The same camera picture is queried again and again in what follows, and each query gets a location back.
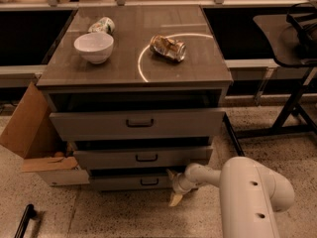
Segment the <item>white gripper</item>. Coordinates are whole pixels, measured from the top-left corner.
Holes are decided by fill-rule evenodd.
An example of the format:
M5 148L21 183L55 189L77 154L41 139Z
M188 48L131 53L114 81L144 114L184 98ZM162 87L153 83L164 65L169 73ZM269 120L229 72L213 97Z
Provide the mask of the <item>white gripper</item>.
M167 169L166 172L168 178L171 180L173 190L168 205L170 207L175 207L181 202L185 194L197 188L197 184L195 182L190 181L184 173L178 173L170 169Z

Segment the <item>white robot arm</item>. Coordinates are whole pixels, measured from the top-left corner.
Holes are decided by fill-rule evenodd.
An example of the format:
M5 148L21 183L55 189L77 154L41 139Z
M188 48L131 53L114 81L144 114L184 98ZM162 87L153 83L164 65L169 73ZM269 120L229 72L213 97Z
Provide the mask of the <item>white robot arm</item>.
M283 175L247 157L229 159L220 170L190 164L169 170L169 204L203 185L219 188L223 238L280 238L274 215L294 203L294 189Z

